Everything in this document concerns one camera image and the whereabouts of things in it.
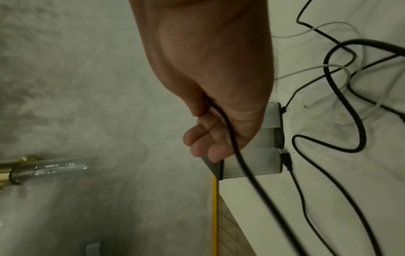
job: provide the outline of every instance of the yellow edge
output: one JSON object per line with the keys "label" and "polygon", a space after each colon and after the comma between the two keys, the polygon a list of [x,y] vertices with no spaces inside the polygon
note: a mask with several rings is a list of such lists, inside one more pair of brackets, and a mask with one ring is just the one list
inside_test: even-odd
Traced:
{"label": "yellow edge", "polygon": [[217,255],[217,205],[216,205],[216,177],[212,175],[212,256]]}

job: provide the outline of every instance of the transparent tube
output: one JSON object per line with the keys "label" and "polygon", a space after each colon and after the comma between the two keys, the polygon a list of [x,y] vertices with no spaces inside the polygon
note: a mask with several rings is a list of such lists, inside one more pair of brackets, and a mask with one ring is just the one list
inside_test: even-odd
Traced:
{"label": "transparent tube", "polygon": [[9,177],[12,184],[22,184],[37,178],[70,178],[87,172],[93,163],[92,158],[23,162],[11,170]]}

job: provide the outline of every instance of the hand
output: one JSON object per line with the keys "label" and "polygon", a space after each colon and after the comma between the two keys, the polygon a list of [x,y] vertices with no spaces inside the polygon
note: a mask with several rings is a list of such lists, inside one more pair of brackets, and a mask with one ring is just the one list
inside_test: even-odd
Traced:
{"label": "hand", "polygon": [[132,0],[151,67],[197,116],[183,137],[195,157],[233,154],[209,96],[232,122],[240,148],[258,132],[273,87],[266,0]]}

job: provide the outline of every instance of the white surface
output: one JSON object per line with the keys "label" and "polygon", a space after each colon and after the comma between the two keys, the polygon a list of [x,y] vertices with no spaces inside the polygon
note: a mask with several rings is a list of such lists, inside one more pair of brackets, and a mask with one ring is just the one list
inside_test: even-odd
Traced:
{"label": "white surface", "polygon": [[[307,28],[295,24],[297,14],[305,2],[271,0],[269,10],[272,32],[283,36],[305,31]],[[346,21],[355,25],[366,38],[405,46],[404,14],[405,4],[402,0],[315,0],[301,20],[313,26],[332,21]],[[356,37],[354,32],[345,26],[332,25],[323,31],[339,40]],[[334,43],[316,33],[291,39],[274,39],[276,76],[322,64],[325,54],[333,45]],[[359,47],[353,49],[360,53]],[[371,48],[367,48],[366,52],[367,63],[389,55]],[[339,51],[331,63],[344,64],[349,59],[350,54]],[[354,88],[364,95],[378,99],[391,77],[402,70],[403,65],[404,61],[397,59],[378,66],[386,67],[384,69],[377,67],[378,71],[375,72],[366,70],[358,78]],[[319,75],[322,75],[322,70],[308,71],[278,81],[271,100],[285,105],[295,89]],[[345,74],[339,72],[334,77],[336,82],[340,83],[344,80]],[[404,78],[399,80],[385,102],[401,111],[405,111],[404,82]],[[330,118],[332,99],[311,108],[302,107],[330,92],[329,85],[325,80],[321,80],[295,97],[283,116],[286,147],[292,154],[294,170],[305,194],[309,212],[321,233],[342,256],[373,255],[367,234],[350,204],[326,177],[295,153],[291,146],[291,137],[297,133],[347,148],[356,146],[358,134],[355,127],[338,127],[332,123]],[[348,99],[357,110],[370,107],[353,96],[348,96]],[[350,120],[341,104],[336,114],[337,119],[340,118],[342,122]],[[336,152],[305,140],[298,140],[297,144],[305,154],[335,176],[351,193],[369,221],[384,254],[403,255],[405,124],[397,116],[383,110],[379,110],[376,116],[364,124],[367,131],[367,147],[358,154]],[[305,222],[301,201],[290,174],[284,171],[279,175],[259,176],[258,180],[310,255],[329,255]],[[222,181],[220,193],[258,256],[295,255],[277,223],[245,178]]]}

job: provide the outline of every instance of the floor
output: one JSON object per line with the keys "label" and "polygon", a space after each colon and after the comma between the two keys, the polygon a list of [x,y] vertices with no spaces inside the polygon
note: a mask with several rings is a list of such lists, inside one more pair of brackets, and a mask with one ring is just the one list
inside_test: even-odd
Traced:
{"label": "floor", "polygon": [[0,0],[0,160],[104,163],[0,190],[1,255],[209,255],[211,174],[181,142],[194,123],[127,0]]}

